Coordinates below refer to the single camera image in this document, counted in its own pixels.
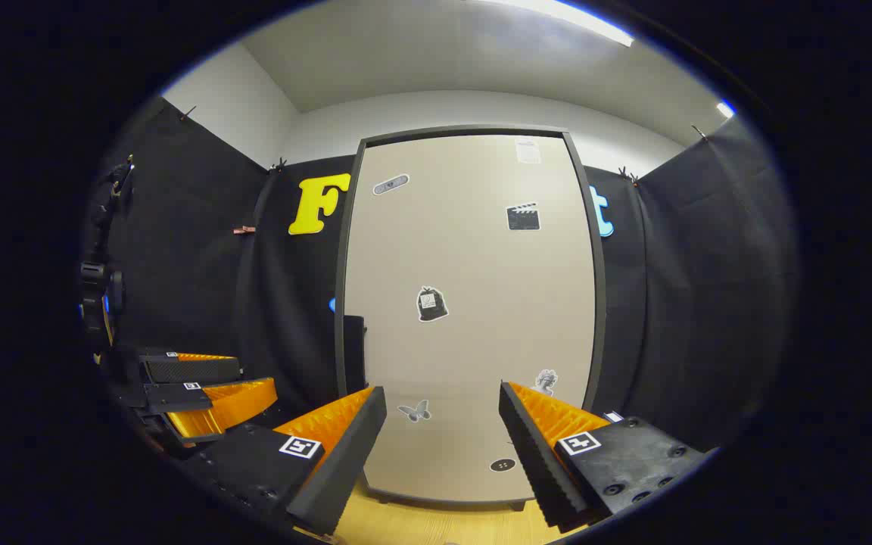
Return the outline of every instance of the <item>round dark sticker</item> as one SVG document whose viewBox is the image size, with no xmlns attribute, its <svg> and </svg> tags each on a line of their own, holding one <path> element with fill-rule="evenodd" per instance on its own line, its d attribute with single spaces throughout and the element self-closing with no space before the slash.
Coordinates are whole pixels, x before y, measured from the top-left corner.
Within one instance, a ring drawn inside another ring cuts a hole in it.
<svg viewBox="0 0 872 545">
<path fill-rule="evenodd" d="M 505 472 L 508 469 L 515 468 L 515 466 L 516 466 L 516 462 L 513 462 L 512 459 L 501 458 L 501 459 L 498 459 L 496 462 L 491 463 L 490 469 L 494 470 L 495 472 Z"/>
</svg>

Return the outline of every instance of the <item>statue bust sticker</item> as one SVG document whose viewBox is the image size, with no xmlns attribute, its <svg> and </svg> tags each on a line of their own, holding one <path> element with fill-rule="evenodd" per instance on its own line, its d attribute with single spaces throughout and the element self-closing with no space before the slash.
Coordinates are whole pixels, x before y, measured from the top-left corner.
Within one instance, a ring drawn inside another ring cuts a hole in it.
<svg viewBox="0 0 872 545">
<path fill-rule="evenodd" d="M 554 390 L 551 390 L 551 388 L 553 388 L 556 383 L 557 372 L 554 372 L 554 369 L 544 369 L 539 375 L 537 375 L 537 381 L 531 390 L 552 397 L 554 395 Z"/>
</svg>

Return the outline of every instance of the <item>butterfly sticker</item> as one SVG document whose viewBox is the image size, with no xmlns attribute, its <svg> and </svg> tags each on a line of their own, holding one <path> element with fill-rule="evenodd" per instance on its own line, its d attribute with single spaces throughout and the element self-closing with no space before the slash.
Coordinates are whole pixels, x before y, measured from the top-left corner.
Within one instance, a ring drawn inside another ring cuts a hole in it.
<svg viewBox="0 0 872 545">
<path fill-rule="evenodd" d="M 399 410 L 409 418 L 410 422 L 418 422 L 421 418 L 422 420 L 429 420 L 432 418 L 432 414 L 429 413 L 428 408 L 429 400 L 419 401 L 419 404 L 415 409 L 407 406 L 399 406 Z"/>
</svg>

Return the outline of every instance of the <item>sticker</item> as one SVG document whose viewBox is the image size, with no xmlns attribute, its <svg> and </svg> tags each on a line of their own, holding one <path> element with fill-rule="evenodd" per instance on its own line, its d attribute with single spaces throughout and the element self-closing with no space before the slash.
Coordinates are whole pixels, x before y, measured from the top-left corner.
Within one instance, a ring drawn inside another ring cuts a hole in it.
<svg viewBox="0 0 872 545">
<path fill-rule="evenodd" d="M 446 299 L 440 291 L 432 286 L 422 286 L 416 297 L 416 309 L 419 311 L 419 321 L 431 322 L 450 315 L 446 308 Z"/>
<path fill-rule="evenodd" d="M 598 190 L 591 186 L 591 200 L 594 201 L 594 213 L 598 216 L 598 231 L 602 237 L 610 237 L 615 232 L 615 224 L 605 221 L 605 215 L 601 213 L 601 208 L 608 207 L 608 199 L 598 195 Z"/>
<path fill-rule="evenodd" d="M 414 424 L 421 419 L 429 420 L 432 418 L 432 413 L 429 412 L 429 400 L 419 401 L 419 403 L 416 404 L 416 408 L 399 406 L 399 410 Z"/>
<path fill-rule="evenodd" d="M 563 438 L 558 442 L 561 445 L 564 445 L 564 450 L 566 450 L 571 456 L 577 456 L 582 452 L 587 452 L 601 446 L 601 443 L 599 443 L 593 435 L 589 434 L 587 431 L 581 432 L 581 434 L 571 435 L 570 438 Z"/>
<path fill-rule="evenodd" d="M 537 203 L 518 204 L 506 208 L 506 224 L 511 231 L 539 230 L 540 217 L 537 215 Z"/>
<path fill-rule="evenodd" d="M 395 176 L 393 179 L 387 179 L 385 182 L 373 187 L 372 193 L 373 195 L 382 195 L 387 191 L 399 189 L 399 187 L 402 187 L 407 183 L 409 183 L 409 175 Z"/>
<path fill-rule="evenodd" d="M 510 458 L 501 458 L 496 462 L 491 463 L 490 470 L 492 472 L 506 472 L 508 469 L 513 469 L 516 467 L 516 462 Z"/>
<path fill-rule="evenodd" d="M 537 380 L 534 382 L 534 387 L 531 390 L 553 397 L 554 390 L 551 390 L 551 388 L 553 388 L 554 384 L 557 384 L 557 372 L 554 369 L 544 369 L 537 375 Z"/>
<path fill-rule="evenodd" d="M 528 165 L 540 165 L 540 148 L 530 138 L 516 139 L 516 160 Z"/>
<path fill-rule="evenodd" d="M 298 456 L 298 458 L 308 458 L 311 456 L 315 456 L 315 451 L 318 450 L 319 445 L 321 445 L 321 441 L 315 441 L 314 439 L 306 439 L 306 438 L 296 438 L 292 435 L 285 441 L 285 444 L 281 445 L 281 448 L 278 449 L 278 452 L 283 452 L 285 454 L 290 454 L 292 456 Z"/>
</svg>

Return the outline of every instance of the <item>ceiling light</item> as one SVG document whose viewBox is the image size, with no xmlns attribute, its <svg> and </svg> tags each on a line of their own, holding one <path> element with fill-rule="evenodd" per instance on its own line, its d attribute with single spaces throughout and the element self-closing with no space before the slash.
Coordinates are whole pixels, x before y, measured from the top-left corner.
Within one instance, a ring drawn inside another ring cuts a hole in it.
<svg viewBox="0 0 872 545">
<path fill-rule="evenodd" d="M 572 24 L 577 24 L 583 28 L 596 32 L 603 37 L 610 38 L 618 44 L 626 45 L 630 48 L 634 39 L 628 36 L 627 33 L 615 25 L 606 23 L 594 17 L 586 11 L 572 8 L 567 4 L 557 2 L 557 0 L 481 0 L 482 2 L 492 2 L 494 4 L 505 4 L 515 8 L 523 8 L 524 10 L 536 11 L 538 14 L 549 15 L 550 17 L 566 20 Z"/>
<path fill-rule="evenodd" d="M 724 102 L 720 102 L 719 104 L 716 104 L 715 107 L 719 108 L 719 111 L 725 117 L 732 117 L 734 114 L 736 114 L 736 111 L 733 111 L 733 108 L 729 107 L 729 104 L 726 104 Z"/>
</svg>

